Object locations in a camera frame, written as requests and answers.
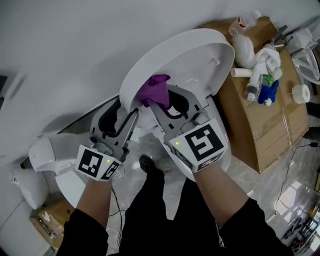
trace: black shoe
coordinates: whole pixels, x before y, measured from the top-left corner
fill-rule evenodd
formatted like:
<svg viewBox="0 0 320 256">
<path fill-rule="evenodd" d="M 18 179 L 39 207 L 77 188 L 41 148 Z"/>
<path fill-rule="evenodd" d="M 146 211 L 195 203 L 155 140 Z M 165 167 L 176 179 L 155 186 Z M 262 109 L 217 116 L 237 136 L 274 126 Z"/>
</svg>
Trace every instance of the black shoe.
<svg viewBox="0 0 320 256">
<path fill-rule="evenodd" d="M 143 154 L 139 158 L 139 164 L 141 169 L 147 174 L 156 168 L 155 162 L 147 155 Z"/>
</svg>

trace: gray mechanism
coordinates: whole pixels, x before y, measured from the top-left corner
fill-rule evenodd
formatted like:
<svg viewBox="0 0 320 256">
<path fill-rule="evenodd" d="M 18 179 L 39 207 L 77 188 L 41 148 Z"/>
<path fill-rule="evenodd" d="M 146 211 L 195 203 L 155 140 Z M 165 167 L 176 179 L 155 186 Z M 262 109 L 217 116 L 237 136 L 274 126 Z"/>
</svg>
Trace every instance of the gray mechanism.
<svg viewBox="0 0 320 256">
<path fill-rule="evenodd" d="M 162 105 L 152 100 L 148 100 L 148 103 L 165 132 L 164 142 L 168 145 L 171 139 L 192 130 L 197 125 L 209 121 L 209 118 L 192 92 L 169 84 L 167 88 L 170 104 L 180 112 L 179 115 L 171 115 Z"/>
<path fill-rule="evenodd" d="M 116 131 L 117 110 L 120 107 L 121 103 L 117 98 L 113 104 L 107 103 L 94 115 L 90 132 L 87 133 L 88 140 L 85 146 L 96 148 L 99 152 L 124 162 L 129 153 L 127 141 L 135 129 L 139 111 L 137 108 L 132 111 Z"/>
</svg>

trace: white tape roll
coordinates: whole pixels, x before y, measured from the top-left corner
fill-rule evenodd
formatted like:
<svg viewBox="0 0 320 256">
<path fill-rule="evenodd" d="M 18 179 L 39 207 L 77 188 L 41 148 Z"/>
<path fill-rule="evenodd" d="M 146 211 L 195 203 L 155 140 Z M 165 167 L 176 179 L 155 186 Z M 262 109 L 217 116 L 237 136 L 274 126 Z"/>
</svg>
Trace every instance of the white tape roll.
<svg viewBox="0 0 320 256">
<path fill-rule="evenodd" d="M 298 103 L 307 103 L 310 101 L 310 91 L 306 84 L 295 85 L 292 88 L 292 97 L 293 100 Z"/>
<path fill-rule="evenodd" d="M 231 68 L 231 76 L 233 78 L 250 78 L 252 70 L 247 68 Z"/>
</svg>

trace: purple cloth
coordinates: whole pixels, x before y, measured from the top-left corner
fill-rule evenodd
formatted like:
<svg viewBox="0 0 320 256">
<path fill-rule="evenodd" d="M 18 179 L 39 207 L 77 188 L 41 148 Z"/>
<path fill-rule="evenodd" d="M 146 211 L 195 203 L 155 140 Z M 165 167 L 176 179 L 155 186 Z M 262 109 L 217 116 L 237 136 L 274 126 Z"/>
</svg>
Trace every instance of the purple cloth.
<svg viewBox="0 0 320 256">
<path fill-rule="evenodd" d="M 262 85 L 261 92 L 258 98 L 258 103 L 263 104 L 268 98 L 270 98 L 272 102 L 275 102 L 278 86 L 279 86 L 279 80 L 274 81 L 271 87 Z"/>
<path fill-rule="evenodd" d="M 167 83 L 170 76 L 167 74 L 156 74 L 151 76 L 138 91 L 138 99 L 147 108 L 149 107 L 148 101 L 152 100 L 156 103 L 164 105 L 167 109 L 170 106 L 169 92 Z"/>
</svg>

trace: cardboard box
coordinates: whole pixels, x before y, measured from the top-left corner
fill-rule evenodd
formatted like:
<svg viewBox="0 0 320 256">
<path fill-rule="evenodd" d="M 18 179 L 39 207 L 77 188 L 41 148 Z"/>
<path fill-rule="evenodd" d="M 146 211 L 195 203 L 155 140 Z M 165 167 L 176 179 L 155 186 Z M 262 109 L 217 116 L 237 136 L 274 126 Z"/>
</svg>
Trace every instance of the cardboard box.
<svg viewBox="0 0 320 256">
<path fill-rule="evenodd" d="M 217 21 L 201 27 L 220 31 L 231 43 L 228 28 L 233 21 Z M 263 17 L 245 35 L 250 37 L 257 53 L 276 33 L 270 19 Z M 296 104 L 290 94 L 292 87 L 300 83 L 286 48 L 281 51 L 280 58 L 283 76 L 279 79 L 276 100 L 271 106 L 244 98 L 248 78 L 229 74 L 218 92 L 229 125 L 226 128 L 232 154 L 259 173 L 281 158 L 309 129 L 306 105 Z"/>
<path fill-rule="evenodd" d="M 36 211 L 29 220 L 42 237 L 57 251 L 64 238 L 64 226 L 75 209 L 62 200 Z"/>
</svg>

